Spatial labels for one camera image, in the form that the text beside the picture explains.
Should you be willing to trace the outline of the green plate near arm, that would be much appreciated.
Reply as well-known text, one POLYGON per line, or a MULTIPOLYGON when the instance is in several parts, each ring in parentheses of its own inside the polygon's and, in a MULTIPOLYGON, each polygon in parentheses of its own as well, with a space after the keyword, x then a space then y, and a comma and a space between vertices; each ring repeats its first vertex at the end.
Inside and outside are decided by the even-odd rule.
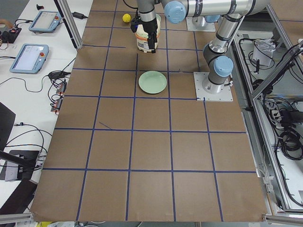
POLYGON ((148 94, 162 92, 167 86, 166 77, 158 71, 147 71, 139 77, 139 87, 148 94))

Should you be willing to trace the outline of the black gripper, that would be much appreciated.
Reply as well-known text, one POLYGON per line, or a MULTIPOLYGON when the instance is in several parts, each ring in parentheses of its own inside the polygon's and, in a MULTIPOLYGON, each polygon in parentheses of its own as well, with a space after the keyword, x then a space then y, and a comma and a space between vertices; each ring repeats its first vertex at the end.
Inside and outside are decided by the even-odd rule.
POLYGON ((156 53, 156 47, 155 44, 157 43, 157 19, 153 19, 149 22, 144 22, 139 18, 134 18, 131 20, 131 30, 133 33, 136 33, 138 26, 142 25, 144 31, 148 34, 148 47, 151 50, 152 53, 156 53))

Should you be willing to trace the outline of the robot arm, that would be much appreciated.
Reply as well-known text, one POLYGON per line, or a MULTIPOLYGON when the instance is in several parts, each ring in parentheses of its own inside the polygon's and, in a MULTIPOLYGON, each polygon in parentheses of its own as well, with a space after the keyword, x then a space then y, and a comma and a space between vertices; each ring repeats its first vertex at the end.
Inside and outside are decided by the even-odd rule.
POLYGON ((157 19, 155 5, 160 4, 161 0, 138 0, 138 12, 135 18, 131 21, 131 30, 133 33, 137 31, 138 25, 142 25, 144 31, 148 34, 157 32, 157 19))
POLYGON ((152 52, 155 52, 158 28, 156 4, 162 4, 166 18, 173 24, 186 17, 223 16, 215 38, 204 48, 210 72, 203 80, 203 89, 210 94, 218 94, 233 69, 233 62, 225 53, 235 33, 245 16, 260 12, 268 3, 267 0, 139 0, 137 6, 152 52))

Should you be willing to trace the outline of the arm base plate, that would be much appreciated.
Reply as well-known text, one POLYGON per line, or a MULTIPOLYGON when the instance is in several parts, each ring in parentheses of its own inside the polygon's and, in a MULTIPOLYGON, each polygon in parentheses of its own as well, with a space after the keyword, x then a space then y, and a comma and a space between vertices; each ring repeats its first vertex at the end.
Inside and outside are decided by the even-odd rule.
POLYGON ((214 85, 208 78, 209 72, 194 72, 197 101, 232 102, 231 86, 225 86, 228 79, 221 85, 214 85))
POLYGON ((200 32, 215 32, 214 22, 208 23, 203 16, 199 17, 187 17, 187 30, 188 31, 200 31, 200 32))

